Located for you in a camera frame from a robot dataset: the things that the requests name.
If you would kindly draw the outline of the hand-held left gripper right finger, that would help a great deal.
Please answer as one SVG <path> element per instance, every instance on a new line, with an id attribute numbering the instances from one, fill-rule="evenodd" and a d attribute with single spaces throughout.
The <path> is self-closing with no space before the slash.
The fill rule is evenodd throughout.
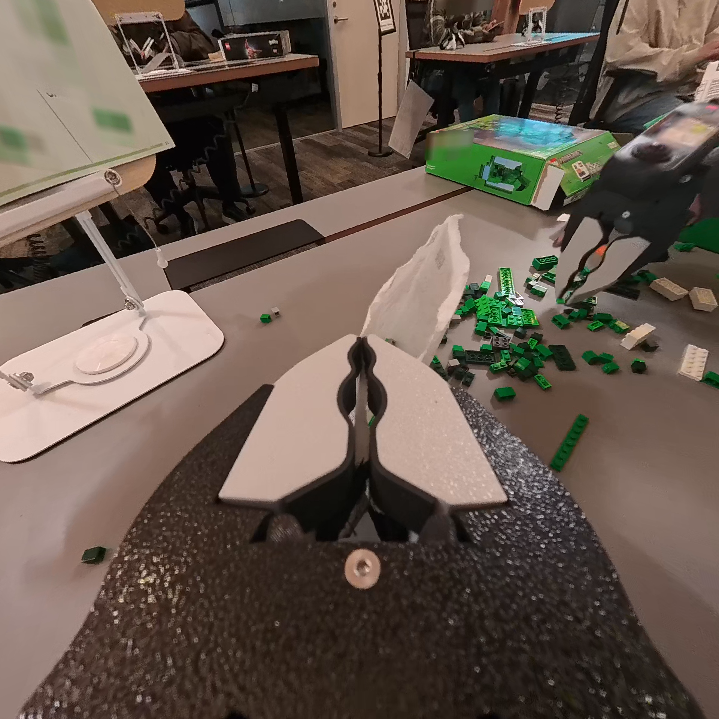
<path id="1" fill-rule="evenodd" d="M 419 359 L 365 337 L 370 493 L 385 515 L 421 533 L 432 516 L 496 508 L 508 496 L 448 383 Z"/>

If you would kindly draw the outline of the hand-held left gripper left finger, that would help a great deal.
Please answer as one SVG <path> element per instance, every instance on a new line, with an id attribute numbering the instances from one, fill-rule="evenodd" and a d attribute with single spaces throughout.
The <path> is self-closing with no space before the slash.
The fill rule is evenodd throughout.
<path id="1" fill-rule="evenodd" d="M 356 404 L 362 342 L 341 337 L 275 383 L 218 499 L 292 515 L 305 532 L 345 504 L 355 472 Z"/>

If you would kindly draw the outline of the pile of green toy bricks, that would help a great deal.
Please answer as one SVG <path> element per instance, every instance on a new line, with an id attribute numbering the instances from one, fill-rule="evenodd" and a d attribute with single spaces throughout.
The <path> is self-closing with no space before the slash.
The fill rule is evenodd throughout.
<path id="1" fill-rule="evenodd" d="M 532 298 L 544 299 L 550 286 L 554 286 L 553 270 L 558 259 L 553 255 L 534 258 L 532 269 L 538 272 L 530 274 L 524 284 L 524 290 Z M 611 285 L 607 291 L 618 297 L 638 300 L 641 287 L 649 287 L 657 278 L 657 275 L 648 270 L 640 270 Z M 552 388 L 552 383 L 544 370 L 550 364 L 558 371 L 573 372 L 577 369 L 577 363 L 568 346 L 552 344 L 546 339 L 545 333 L 540 331 L 541 323 L 535 310 L 526 306 L 525 296 L 516 291 L 516 304 L 511 305 L 499 299 L 497 292 L 497 274 L 495 277 L 488 274 L 481 283 L 465 286 L 450 327 L 456 327 L 463 320 L 473 321 L 471 339 L 477 346 L 453 345 L 445 361 L 436 355 L 432 357 L 430 368 L 443 380 L 454 379 L 465 388 L 470 387 L 474 381 L 475 373 L 472 368 L 484 368 L 490 375 L 504 374 L 521 381 L 532 380 L 540 389 L 548 391 Z M 589 332 L 595 334 L 608 330 L 620 339 L 620 343 L 623 336 L 635 328 L 611 313 L 598 311 L 598 299 L 595 296 L 579 302 L 575 308 L 566 306 L 561 312 L 551 316 L 549 323 L 560 331 L 585 323 Z M 493 350 L 492 336 L 499 333 L 510 337 L 510 350 Z M 641 345 L 624 350 L 649 354 L 658 348 L 652 333 Z M 588 349 L 581 354 L 581 358 L 590 367 L 599 368 L 606 376 L 617 374 L 623 368 L 621 358 L 618 362 L 615 355 L 609 352 Z M 706 365 L 704 377 L 699 383 L 718 389 L 718 373 L 708 370 Z"/>

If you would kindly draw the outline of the white printed paper bag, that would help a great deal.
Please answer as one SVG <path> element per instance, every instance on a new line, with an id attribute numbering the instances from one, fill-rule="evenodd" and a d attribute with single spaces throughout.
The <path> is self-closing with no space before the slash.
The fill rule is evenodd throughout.
<path id="1" fill-rule="evenodd" d="M 387 280 L 370 304 L 362 338 L 390 338 L 420 364 L 429 359 L 455 314 L 470 271 L 462 249 L 462 218 L 454 214 L 435 227 Z"/>

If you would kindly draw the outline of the grey desk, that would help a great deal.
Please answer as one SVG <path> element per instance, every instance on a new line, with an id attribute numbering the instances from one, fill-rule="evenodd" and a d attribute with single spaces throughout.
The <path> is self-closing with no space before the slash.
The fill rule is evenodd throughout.
<path id="1" fill-rule="evenodd" d="M 303 217 L 317 249 L 195 292 L 214 358 L 21 464 L 1 464 L 1 717 L 717 718 L 718 390 L 679 377 L 688 344 L 718 371 L 718 312 L 651 291 L 600 310 L 650 323 L 635 374 L 619 338 L 540 331 L 573 372 L 548 391 L 477 373 L 452 392 L 508 490 L 460 517 L 468 542 L 372 543 L 378 583 L 345 579 L 346 544 L 251 540 L 263 513 L 217 493 L 270 386 L 361 331 L 381 285 L 446 217 L 480 281 L 520 285 L 551 219 L 477 191 L 386 214 L 405 175 L 217 231 Z M 281 316 L 263 325 L 260 316 Z M 612 376 L 588 349 L 622 360 Z M 589 424 L 549 467 L 578 414 Z M 82 553 L 104 546 L 100 564 Z"/>

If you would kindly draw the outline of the green plastic bin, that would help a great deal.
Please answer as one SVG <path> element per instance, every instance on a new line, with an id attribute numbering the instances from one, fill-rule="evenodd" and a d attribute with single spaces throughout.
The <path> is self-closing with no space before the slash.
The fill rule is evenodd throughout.
<path id="1" fill-rule="evenodd" d="M 701 219 L 684 227 L 674 243 L 674 248 L 680 249 L 688 245 L 718 254 L 718 218 Z"/>

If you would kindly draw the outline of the white studded toy plate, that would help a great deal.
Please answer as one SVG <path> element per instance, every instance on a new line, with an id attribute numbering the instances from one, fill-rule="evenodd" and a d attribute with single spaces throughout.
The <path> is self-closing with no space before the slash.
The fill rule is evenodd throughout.
<path id="1" fill-rule="evenodd" d="M 706 371 L 708 356 L 707 349 L 692 344 L 686 345 L 677 369 L 678 376 L 700 382 Z"/>

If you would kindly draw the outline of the long narrow green plate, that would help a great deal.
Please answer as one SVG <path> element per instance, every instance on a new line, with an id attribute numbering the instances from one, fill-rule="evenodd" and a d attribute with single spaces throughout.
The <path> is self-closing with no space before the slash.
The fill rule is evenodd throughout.
<path id="1" fill-rule="evenodd" d="M 569 461 L 588 424 L 589 418 L 584 414 L 578 414 L 574 419 L 574 422 L 549 464 L 549 467 L 555 472 L 561 472 L 564 469 L 564 466 Z"/>

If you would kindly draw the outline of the white book stand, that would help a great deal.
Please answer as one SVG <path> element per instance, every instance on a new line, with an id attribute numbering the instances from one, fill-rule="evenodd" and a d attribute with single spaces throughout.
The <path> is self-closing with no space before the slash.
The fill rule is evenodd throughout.
<path id="1" fill-rule="evenodd" d="M 38 345 L 1 365 L 1 461 L 31 459 L 208 360 L 220 328 L 182 291 L 148 300 L 113 256 L 90 207 L 141 184 L 146 157 L 101 169 L 1 209 L 1 240 L 74 216 L 119 284 L 125 309 Z"/>

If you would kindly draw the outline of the wooden background table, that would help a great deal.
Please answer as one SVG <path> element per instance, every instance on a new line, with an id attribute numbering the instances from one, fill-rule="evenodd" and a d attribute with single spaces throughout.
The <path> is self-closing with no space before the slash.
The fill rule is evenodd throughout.
<path id="1" fill-rule="evenodd" d="M 202 63 L 188 72 L 178 70 L 159 74 L 137 74 L 136 78 L 143 91 L 147 94 L 172 91 L 181 88 L 203 87 L 230 81 L 248 80 L 257 82 L 266 76 L 288 74 L 293 71 L 318 68 L 319 58 L 315 55 L 291 53 L 282 58 L 264 60 L 248 60 L 233 63 L 207 62 Z M 292 132 L 287 111 L 292 104 L 290 100 L 281 100 L 273 104 L 277 135 L 282 149 L 285 172 L 291 194 L 292 204 L 303 202 L 303 192 L 298 171 Z"/>
<path id="2" fill-rule="evenodd" d="M 435 67 L 450 63 L 479 65 L 488 78 L 499 80 L 527 76 L 521 102 L 516 108 L 510 108 L 514 116 L 527 119 L 543 72 L 573 63 L 580 47 L 597 42 L 600 34 L 550 32 L 544 40 L 532 43 L 521 42 L 520 38 L 518 33 L 504 34 L 493 42 L 470 44 L 455 50 L 408 49 L 406 58 L 410 63 L 410 79 L 418 82 L 424 65 Z"/>

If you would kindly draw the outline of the white paper sheet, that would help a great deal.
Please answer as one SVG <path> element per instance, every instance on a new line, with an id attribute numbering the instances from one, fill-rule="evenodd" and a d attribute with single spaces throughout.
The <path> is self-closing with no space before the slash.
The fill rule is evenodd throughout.
<path id="1" fill-rule="evenodd" d="M 410 157 L 433 103 L 434 98 L 430 94 L 415 81 L 409 81 L 388 140 L 388 147 L 395 154 L 406 159 Z"/>

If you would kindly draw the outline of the black office chair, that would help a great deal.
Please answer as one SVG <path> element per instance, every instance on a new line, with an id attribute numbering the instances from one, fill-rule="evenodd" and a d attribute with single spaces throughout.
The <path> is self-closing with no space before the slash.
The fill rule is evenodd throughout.
<path id="1" fill-rule="evenodd" d="M 206 200 L 220 202 L 226 223 L 255 213 L 249 200 L 267 194 L 269 188 L 256 182 L 239 129 L 238 113 L 248 98 L 248 91 L 207 95 L 183 91 L 182 98 L 172 101 L 161 101 L 159 94 L 150 96 L 175 144 L 157 155 L 156 168 L 145 184 L 158 207 L 154 222 L 159 231 L 165 232 L 162 221 L 174 216 L 183 237 L 196 234 L 186 210 L 191 202 L 205 228 L 209 226 Z"/>

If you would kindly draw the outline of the white door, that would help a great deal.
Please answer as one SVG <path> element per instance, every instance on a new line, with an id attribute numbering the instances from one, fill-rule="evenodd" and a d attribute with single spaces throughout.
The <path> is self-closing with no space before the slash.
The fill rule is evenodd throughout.
<path id="1" fill-rule="evenodd" d="M 334 112 L 347 129 L 393 118 L 406 79 L 406 18 L 391 1 L 396 31 L 382 37 L 382 109 L 378 104 L 378 25 L 372 1 L 327 1 Z"/>

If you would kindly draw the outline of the black toy box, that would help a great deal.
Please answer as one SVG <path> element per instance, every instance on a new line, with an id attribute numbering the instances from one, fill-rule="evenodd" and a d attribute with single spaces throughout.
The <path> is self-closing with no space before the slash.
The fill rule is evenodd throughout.
<path id="1" fill-rule="evenodd" d="M 287 30 L 225 34 L 218 39 L 218 48 L 228 62 L 283 58 L 292 53 Z"/>

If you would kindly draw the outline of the background book stand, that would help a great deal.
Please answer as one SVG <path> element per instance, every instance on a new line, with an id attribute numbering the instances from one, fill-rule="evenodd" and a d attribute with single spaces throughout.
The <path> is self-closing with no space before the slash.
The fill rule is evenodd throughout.
<path id="1" fill-rule="evenodd" d="M 137 77 L 183 66 L 170 24 L 185 13 L 184 1 L 94 1 L 121 54 Z"/>

